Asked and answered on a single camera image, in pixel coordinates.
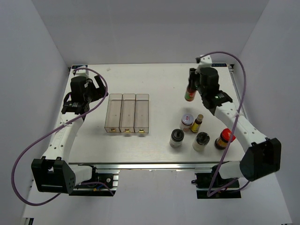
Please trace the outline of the red chili sauce bottle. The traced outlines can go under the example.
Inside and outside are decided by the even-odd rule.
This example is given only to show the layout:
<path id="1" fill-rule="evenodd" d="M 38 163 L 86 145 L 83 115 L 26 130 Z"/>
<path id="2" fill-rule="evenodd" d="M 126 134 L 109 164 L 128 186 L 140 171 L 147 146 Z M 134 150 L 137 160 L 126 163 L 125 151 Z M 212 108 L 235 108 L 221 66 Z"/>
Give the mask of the red chili sauce bottle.
<path id="1" fill-rule="evenodd" d="M 195 86 L 195 79 L 189 78 L 186 93 L 185 93 L 185 100 L 193 101 L 195 98 L 196 91 L 197 91 L 197 87 Z"/>

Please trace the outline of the small yellow label bottle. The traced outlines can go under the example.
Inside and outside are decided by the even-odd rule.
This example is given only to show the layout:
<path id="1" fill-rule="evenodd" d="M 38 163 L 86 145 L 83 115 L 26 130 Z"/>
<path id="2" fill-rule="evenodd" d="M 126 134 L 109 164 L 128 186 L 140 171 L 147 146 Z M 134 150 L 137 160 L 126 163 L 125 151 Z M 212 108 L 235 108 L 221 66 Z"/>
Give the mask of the small yellow label bottle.
<path id="1" fill-rule="evenodd" d="M 193 132 L 193 133 L 198 133 L 198 131 L 199 131 L 199 129 L 200 129 L 200 126 L 201 126 L 201 124 L 202 124 L 202 122 L 203 122 L 203 118 L 204 118 L 204 116 L 203 116 L 202 114 L 199 114 L 199 115 L 196 117 L 194 123 L 193 123 L 192 126 L 191 126 L 191 132 Z"/>

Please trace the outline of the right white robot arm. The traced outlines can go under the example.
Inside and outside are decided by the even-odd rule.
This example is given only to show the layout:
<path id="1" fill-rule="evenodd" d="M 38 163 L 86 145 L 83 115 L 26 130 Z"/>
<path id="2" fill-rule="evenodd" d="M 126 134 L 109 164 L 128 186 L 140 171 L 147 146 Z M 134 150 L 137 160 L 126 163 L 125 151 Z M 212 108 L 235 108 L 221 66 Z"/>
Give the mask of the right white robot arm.
<path id="1" fill-rule="evenodd" d="M 243 115 L 238 115 L 232 98 L 219 88 L 218 71 L 212 67 L 189 70 L 189 86 L 198 91 L 202 103 L 212 115 L 222 121 L 245 151 L 241 161 L 227 162 L 212 174 L 212 183 L 224 186 L 231 178 L 255 181 L 280 169 L 281 142 L 269 139 Z"/>

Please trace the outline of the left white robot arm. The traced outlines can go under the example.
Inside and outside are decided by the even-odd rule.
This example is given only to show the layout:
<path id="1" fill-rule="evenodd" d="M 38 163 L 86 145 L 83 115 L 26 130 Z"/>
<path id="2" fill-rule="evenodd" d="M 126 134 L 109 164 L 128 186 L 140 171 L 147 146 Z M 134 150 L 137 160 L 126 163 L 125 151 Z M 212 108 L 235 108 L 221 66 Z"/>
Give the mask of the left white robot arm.
<path id="1" fill-rule="evenodd" d="M 76 75 L 71 79 L 71 91 L 63 100 L 60 116 L 61 129 L 54 133 L 49 147 L 40 159 L 34 159 L 31 170 L 38 191 L 70 194 L 78 184 L 84 182 L 94 187 L 99 175 L 88 165 L 70 165 L 69 155 L 79 128 L 90 103 L 107 96 L 106 88 L 97 75 Z"/>

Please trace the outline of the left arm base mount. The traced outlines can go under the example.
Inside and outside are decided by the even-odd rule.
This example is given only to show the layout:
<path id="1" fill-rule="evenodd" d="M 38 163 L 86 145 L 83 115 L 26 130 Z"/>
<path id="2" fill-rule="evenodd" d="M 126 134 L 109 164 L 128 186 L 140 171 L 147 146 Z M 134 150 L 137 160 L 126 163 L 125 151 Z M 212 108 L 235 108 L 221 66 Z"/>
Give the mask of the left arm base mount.
<path id="1" fill-rule="evenodd" d="M 91 166 L 92 177 L 84 183 L 74 187 L 70 196 L 108 196 L 112 197 L 118 186 L 119 171 L 111 169 L 100 169 Z"/>

